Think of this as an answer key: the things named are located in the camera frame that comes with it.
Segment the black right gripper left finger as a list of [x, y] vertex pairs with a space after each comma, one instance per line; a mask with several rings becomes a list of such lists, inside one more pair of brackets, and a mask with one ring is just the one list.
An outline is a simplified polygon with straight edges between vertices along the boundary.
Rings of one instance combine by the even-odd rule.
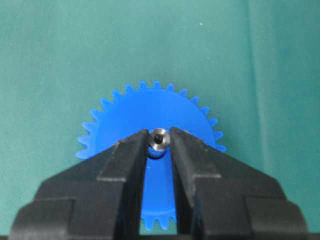
[[148, 136], [141, 130], [43, 181], [9, 239], [137, 239]]

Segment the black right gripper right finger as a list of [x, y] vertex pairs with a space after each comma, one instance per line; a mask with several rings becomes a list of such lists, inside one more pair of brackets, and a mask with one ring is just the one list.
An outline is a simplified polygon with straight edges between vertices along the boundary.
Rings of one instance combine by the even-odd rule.
[[170, 130], [177, 231], [195, 240], [307, 240], [279, 182], [176, 127]]

